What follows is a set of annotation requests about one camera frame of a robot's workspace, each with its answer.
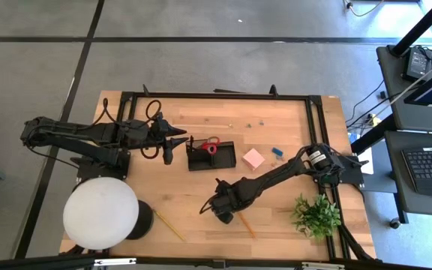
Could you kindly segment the silver metal bracket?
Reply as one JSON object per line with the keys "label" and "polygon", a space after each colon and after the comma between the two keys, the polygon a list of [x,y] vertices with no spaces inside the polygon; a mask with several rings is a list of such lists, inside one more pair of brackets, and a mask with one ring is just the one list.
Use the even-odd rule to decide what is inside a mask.
{"label": "silver metal bracket", "polygon": [[301,270],[346,270],[344,265],[325,262],[303,262]]}
{"label": "silver metal bracket", "polygon": [[106,267],[106,266],[126,266],[134,265],[137,263],[136,258],[112,258],[112,259],[96,259],[94,266]]}

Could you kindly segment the black round lamp base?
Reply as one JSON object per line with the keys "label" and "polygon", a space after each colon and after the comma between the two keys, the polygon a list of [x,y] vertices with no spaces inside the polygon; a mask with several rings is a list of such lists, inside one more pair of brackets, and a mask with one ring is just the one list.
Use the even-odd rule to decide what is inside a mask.
{"label": "black round lamp base", "polygon": [[138,200],[138,203],[138,218],[133,229],[126,237],[127,240],[141,239],[148,234],[154,222],[154,212],[153,209],[149,206],[149,204],[142,200]]}

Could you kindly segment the black aluminium table frame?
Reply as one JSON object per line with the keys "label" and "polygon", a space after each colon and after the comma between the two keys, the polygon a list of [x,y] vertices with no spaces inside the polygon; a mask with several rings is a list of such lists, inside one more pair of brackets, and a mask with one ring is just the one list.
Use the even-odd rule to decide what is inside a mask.
{"label": "black aluminium table frame", "polygon": [[[158,94],[163,113],[172,125],[197,139],[211,136],[235,144],[237,164],[232,169],[191,172],[184,148],[177,148],[171,165],[135,156],[128,184],[136,195],[160,212],[186,239],[183,242],[156,216],[150,232],[139,240],[115,246],[114,256],[154,258],[205,258],[239,260],[327,260],[329,244],[308,238],[292,225],[296,197],[312,199],[318,191],[311,178],[302,175],[268,189],[242,212],[257,240],[252,239],[238,215],[229,224],[220,222],[200,207],[213,194],[216,179],[235,182],[256,178],[278,165],[272,154],[277,147],[285,158],[314,141],[328,143],[350,153],[341,108],[334,96],[270,94]],[[256,149],[265,162],[250,169],[242,160]]]}

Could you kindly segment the black power adapter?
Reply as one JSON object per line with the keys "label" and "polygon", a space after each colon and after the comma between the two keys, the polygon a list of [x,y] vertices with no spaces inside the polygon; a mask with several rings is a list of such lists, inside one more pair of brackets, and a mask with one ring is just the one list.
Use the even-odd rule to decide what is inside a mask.
{"label": "black power adapter", "polygon": [[416,81],[432,68],[432,49],[416,45],[406,54],[405,65],[401,74],[408,81]]}

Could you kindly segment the green artificial plant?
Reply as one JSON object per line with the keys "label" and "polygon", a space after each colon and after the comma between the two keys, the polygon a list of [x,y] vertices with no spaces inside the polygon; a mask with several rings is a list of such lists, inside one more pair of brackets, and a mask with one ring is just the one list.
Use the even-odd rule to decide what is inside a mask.
{"label": "green artificial plant", "polygon": [[325,194],[318,194],[313,202],[302,195],[297,197],[291,218],[292,225],[298,232],[317,240],[333,236],[342,224],[340,210]]}

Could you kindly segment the black mesh desk organizer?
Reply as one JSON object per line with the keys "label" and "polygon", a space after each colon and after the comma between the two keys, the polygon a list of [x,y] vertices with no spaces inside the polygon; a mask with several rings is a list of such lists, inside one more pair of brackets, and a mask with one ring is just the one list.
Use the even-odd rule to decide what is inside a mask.
{"label": "black mesh desk organizer", "polygon": [[190,149],[190,141],[185,143],[188,169],[190,171],[227,169],[236,166],[236,151],[234,142],[220,142],[215,155],[210,155],[198,147],[206,139],[194,140],[194,151]]}

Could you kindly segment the white paper sheet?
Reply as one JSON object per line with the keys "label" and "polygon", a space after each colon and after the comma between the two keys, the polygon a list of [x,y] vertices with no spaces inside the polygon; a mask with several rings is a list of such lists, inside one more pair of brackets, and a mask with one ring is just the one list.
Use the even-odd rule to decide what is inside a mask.
{"label": "white paper sheet", "polygon": [[374,162],[372,148],[366,149],[364,152],[358,155],[358,159],[364,165],[361,167],[361,172],[368,175],[374,174]]}

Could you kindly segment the pink sticky note pad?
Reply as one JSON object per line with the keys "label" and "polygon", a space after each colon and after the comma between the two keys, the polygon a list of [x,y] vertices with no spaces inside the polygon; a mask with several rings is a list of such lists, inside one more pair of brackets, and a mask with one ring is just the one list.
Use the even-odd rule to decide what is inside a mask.
{"label": "pink sticky note pad", "polygon": [[241,159],[252,170],[256,170],[266,161],[266,159],[255,148],[249,150]]}

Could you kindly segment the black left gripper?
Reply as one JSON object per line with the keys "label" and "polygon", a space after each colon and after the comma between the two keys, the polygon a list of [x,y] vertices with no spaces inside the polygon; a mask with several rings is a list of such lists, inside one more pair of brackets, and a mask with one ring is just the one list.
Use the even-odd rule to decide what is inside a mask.
{"label": "black left gripper", "polygon": [[164,119],[163,113],[159,112],[151,123],[148,132],[148,145],[146,148],[161,147],[164,150],[174,149],[175,147],[189,140],[188,137],[168,138],[177,135],[186,134],[186,130],[170,126],[169,122]]}

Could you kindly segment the yellow pencil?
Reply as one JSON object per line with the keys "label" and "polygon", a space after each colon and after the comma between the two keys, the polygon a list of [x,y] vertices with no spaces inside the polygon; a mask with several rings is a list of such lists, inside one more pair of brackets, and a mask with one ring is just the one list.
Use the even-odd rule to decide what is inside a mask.
{"label": "yellow pencil", "polygon": [[257,240],[257,235],[251,228],[251,225],[248,223],[248,220],[245,218],[245,216],[241,212],[238,212],[237,214],[241,219],[241,222],[244,224],[244,226],[247,228],[248,232],[250,233],[251,238]]}
{"label": "yellow pencil", "polygon": [[156,209],[152,209],[152,211],[161,219],[161,221],[170,229],[172,230],[179,239],[181,239],[183,242],[186,242],[187,239]]}

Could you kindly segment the black cart pole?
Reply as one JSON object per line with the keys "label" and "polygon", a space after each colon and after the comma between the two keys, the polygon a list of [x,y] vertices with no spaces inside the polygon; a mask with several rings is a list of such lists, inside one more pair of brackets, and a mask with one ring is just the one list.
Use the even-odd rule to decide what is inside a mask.
{"label": "black cart pole", "polygon": [[389,52],[402,56],[432,26],[432,8],[415,24],[415,26]]}

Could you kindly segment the red-handled scissors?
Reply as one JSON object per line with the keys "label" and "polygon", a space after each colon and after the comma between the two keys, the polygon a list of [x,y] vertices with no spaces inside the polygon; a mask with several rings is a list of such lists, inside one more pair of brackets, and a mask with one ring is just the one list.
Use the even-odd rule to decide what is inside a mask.
{"label": "red-handled scissors", "polygon": [[220,144],[220,138],[217,136],[210,136],[205,142],[203,142],[198,149],[207,151],[210,155],[215,155]]}

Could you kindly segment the black laptop cart shelf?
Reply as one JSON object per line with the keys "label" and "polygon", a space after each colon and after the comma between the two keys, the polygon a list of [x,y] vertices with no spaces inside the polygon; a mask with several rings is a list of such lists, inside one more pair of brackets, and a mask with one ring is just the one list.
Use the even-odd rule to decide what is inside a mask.
{"label": "black laptop cart shelf", "polygon": [[432,196],[415,191],[401,154],[404,149],[431,148],[432,134],[387,131],[384,137],[395,176],[398,207],[403,212],[432,215]]}

